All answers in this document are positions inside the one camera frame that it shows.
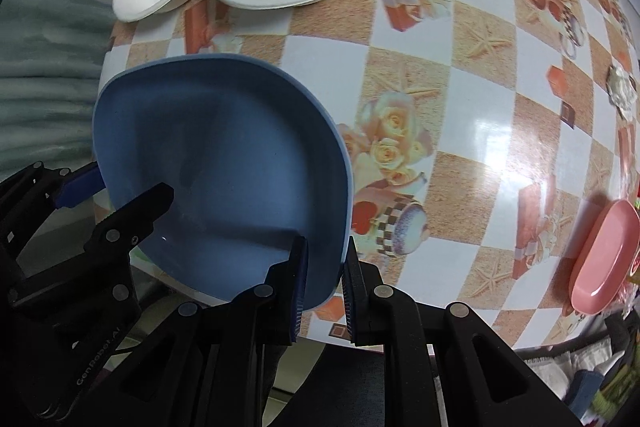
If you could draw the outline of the blue square plastic plate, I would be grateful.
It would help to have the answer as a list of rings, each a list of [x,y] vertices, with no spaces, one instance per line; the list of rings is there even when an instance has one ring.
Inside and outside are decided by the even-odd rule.
[[[122,207],[175,192],[141,248],[180,283],[228,301],[265,280],[296,237],[309,247],[304,306],[334,293],[352,222],[352,170],[332,118],[257,58],[200,54],[126,70],[96,100],[93,150]]]

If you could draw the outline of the green curtain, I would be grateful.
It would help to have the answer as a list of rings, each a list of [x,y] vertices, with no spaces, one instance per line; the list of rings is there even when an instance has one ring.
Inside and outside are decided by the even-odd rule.
[[[112,0],[1,0],[1,176],[91,156]]]

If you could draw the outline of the pink plastic plate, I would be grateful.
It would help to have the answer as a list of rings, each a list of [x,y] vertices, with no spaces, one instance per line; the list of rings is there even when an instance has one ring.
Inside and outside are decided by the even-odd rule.
[[[623,199],[610,202],[597,217],[568,283],[572,308],[585,315],[602,312],[622,287],[639,243],[639,216]]]

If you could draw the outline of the checkered patterned tablecloth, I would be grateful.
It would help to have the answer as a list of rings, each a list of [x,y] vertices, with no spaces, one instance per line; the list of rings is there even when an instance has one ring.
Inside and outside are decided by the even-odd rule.
[[[234,52],[277,65],[342,128],[352,233],[387,283],[461,300],[510,346],[588,331],[568,282],[610,200],[637,186],[637,124],[608,98],[638,72],[639,0],[324,0],[243,12],[216,0],[116,24],[101,77]]]

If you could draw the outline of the white flower ornament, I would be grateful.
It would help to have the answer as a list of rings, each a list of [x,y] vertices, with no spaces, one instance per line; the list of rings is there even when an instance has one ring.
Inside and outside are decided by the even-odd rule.
[[[620,113],[620,117],[624,121],[633,121],[638,92],[634,87],[634,78],[622,66],[611,65],[608,69],[606,91],[608,91],[610,102]]]

